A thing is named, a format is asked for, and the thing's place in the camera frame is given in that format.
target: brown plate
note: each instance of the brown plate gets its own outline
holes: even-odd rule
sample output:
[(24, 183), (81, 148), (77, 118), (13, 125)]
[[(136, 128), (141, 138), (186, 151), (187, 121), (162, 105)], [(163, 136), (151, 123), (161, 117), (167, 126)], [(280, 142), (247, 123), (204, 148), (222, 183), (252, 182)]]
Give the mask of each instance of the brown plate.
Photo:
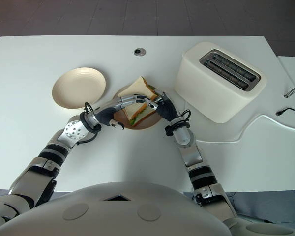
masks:
[[(119, 89), (115, 93), (114, 98), (117, 97), (118, 93), (124, 91), (129, 86), (130, 85), (127, 85), (127, 86)], [(122, 110), (118, 111), (118, 112), (116, 112), (114, 114), (114, 119), (122, 122), (124, 124), (125, 128), (134, 129), (134, 130), (140, 130), (140, 129), (147, 129), (147, 128), (150, 128), (150, 127), (154, 126), (156, 123), (158, 123), (162, 119), (162, 117), (158, 113), (155, 112), (152, 115), (150, 115), (149, 117), (145, 118), (143, 121), (141, 121), (139, 124), (137, 124), (134, 127), (129, 124), (129, 120), (128, 120), (127, 116), (124, 114), (124, 112)]]

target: black cable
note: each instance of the black cable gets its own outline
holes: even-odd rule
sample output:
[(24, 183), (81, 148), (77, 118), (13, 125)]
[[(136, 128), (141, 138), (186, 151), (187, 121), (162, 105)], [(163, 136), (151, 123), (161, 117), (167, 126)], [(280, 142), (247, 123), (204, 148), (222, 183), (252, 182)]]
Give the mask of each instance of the black cable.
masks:
[(168, 126), (165, 127), (165, 131), (166, 131), (166, 135), (167, 136), (172, 136), (174, 130), (176, 130), (178, 128), (181, 128), (183, 126), (186, 126), (187, 128), (190, 127), (190, 124), (188, 123), (188, 121), (189, 121), (189, 118), (191, 116), (191, 111), (189, 109), (185, 110), (183, 113), (181, 113), (181, 116), (180, 117), (183, 117), (187, 113), (188, 113), (188, 116), (187, 116), (186, 119), (182, 119), (180, 121), (177, 121), (173, 125), (168, 125)]
[[(94, 111), (94, 110), (93, 110), (93, 107), (92, 107), (88, 102), (84, 103), (84, 108), (83, 108), (83, 110), (85, 111), (86, 114), (88, 114), (88, 113)], [(93, 133), (94, 136), (91, 137), (90, 139), (87, 139), (87, 140), (84, 140), (84, 141), (78, 141), (78, 142), (77, 142), (77, 145), (79, 145), (79, 144), (86, 144), (86, 143), (89, 143), (89, 142), (93, 141), (93, 140), (96, 138), (98, 132), (100, 131), (101, 126), (100, 126), (100, 125), (96, 125), (93, 129), (92, 129), (91, 127), (90, 127), (90, 129), (91, 129), (91, 130), (89, 130), (89, 131), (90, 131), (91, 133)]]
[(94, 111), (93, 107), (88, 102), (84, 103), (83, 110), (86, 112), (86, 114), (90, 113), (90, 111)]
[(93, 140), (96, 138), (97, 134), (98, 134), (98, 132), (97, 132), (97, 133), (95, 133), (95, 134), (94, 134), (94, 136), (93, 136), (93, 137), (91, 137), (91, 138), (90, 138), (90, 139), (88, 139), (88, 140), (85, 140), (85, 141), (78, 141), (78, 142), (77, 142), (77, 145), (79, 145), (79, 144), (86, 144), (86, 143), (88, 143), (88, 142), (91, 142), (91, 141), (93, 141)]
[(292, 111), (294, 111), (295, 112), (295, 109), (293, 109), (293, 108), (286, 108), (286, 109), (284, 109), (284, 110), (281, 110), (281, 111), (278, 111), (277, 113), (275, 113), (277, 116), (280, 116), (280, 115), (282, 115), (284, 112), (286, 112), (287, 110), (292, 110)]

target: white toaster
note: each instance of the white toaster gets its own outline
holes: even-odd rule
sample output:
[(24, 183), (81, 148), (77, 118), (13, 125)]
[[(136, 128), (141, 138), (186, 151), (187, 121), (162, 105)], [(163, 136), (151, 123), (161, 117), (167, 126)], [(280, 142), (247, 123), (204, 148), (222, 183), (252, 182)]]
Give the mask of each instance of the white toaster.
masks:
[(202, 42), (183, 56), (175, 91), (216, 123), (225, 123), (258, 96), (265, 75), (232, 53)]

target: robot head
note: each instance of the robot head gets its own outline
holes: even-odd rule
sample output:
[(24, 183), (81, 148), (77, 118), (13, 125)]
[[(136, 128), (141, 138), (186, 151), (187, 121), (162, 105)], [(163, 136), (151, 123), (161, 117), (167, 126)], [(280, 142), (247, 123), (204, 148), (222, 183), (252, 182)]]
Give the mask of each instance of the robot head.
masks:
[(226, 225), (181, 193), (119, 182), (84, 188), (42, 204), (0, 227), (0, 236), (230, 236)]

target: sandwich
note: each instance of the sandwich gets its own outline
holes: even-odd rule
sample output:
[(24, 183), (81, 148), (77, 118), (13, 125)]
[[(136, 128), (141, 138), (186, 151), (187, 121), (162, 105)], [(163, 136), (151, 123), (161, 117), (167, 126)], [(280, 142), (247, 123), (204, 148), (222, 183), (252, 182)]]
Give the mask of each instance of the sandwich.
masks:
[[(124, 91), (117, 94), (118, 97), (132, 94), (141, 94), (154, 101), (157, 94), (153, 91), (155, 88), (148, 85), (146, 80), (140, 76)], [(129, 120), (131, 126), (138, 125), (141, 121), (155, 113), (155, 110), (149, 107), (146, 103), (136, 103), (129, 105), (123, 109), (124, 114)]]

